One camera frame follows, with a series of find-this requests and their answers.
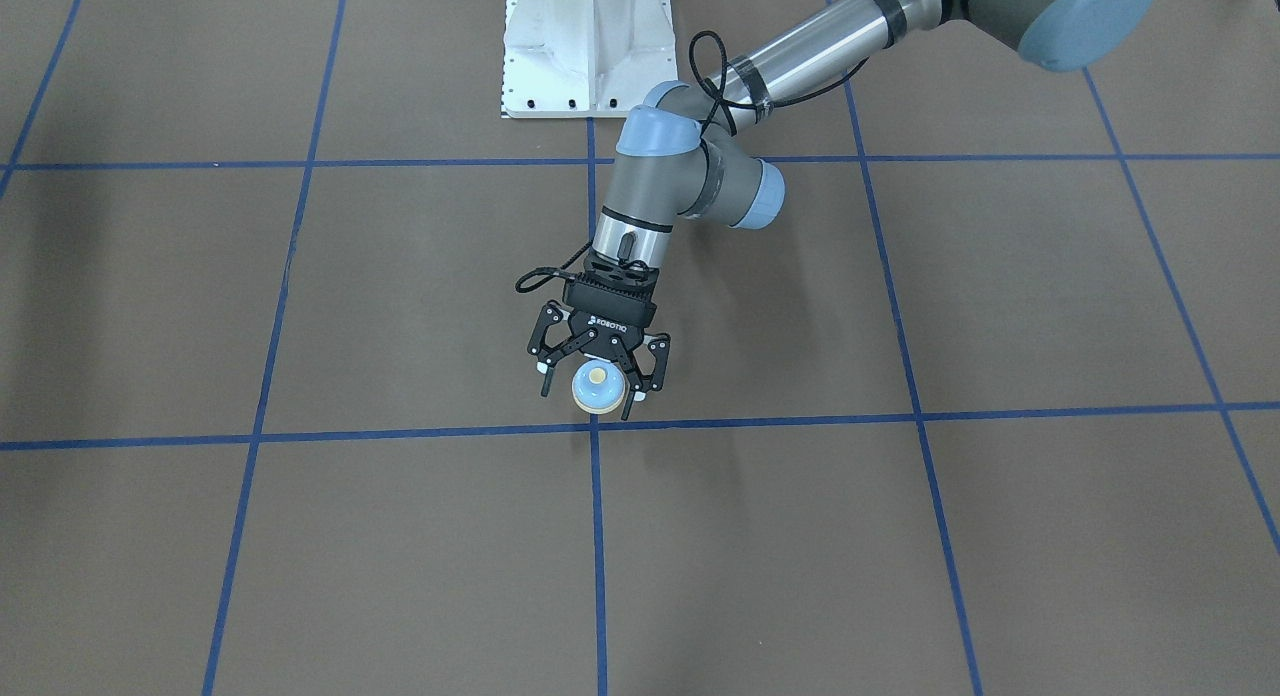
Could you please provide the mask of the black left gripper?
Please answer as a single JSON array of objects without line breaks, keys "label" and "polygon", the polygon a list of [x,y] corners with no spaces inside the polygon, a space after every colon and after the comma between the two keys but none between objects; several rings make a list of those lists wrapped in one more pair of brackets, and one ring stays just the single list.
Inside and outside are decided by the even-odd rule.
[{"label": "black left gripper", "polygon": [[666,386],[671,336],[646,331],[657,313],[654,290],[630,294],[593,285],[582,276],[566,278],[564,303],[549,299],[543,304],[527,342],[541,374],[539,395],[549,395],[556,367],[570,354],[607,360],[628,381],[621,421],[630,421],[646,391]]}]

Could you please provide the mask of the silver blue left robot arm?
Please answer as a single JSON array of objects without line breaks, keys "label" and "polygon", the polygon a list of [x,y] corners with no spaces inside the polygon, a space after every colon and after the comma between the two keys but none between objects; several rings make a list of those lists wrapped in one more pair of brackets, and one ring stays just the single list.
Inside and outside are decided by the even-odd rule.
[{"label": "silver blue left robot arm", "polygon": [[618,412],[666,386],[671,336],[652,330],[654,294],[677,219],[759,230],[781,212],[785,177],[739,145],[783,107],[841,90],[865,63],[914,32],[963,20],[1023,61],[1083,70],[1137,29],[1155,0],[832,0],[753,52],[719,50],[714,73],[666,81],[628,109],[618,162],[591,237],[561,266],[531,269],[515,289],[564,283],[539,310],[526,353],[540,397],[562,360],[582,358],[570,395],[588,415]]}]

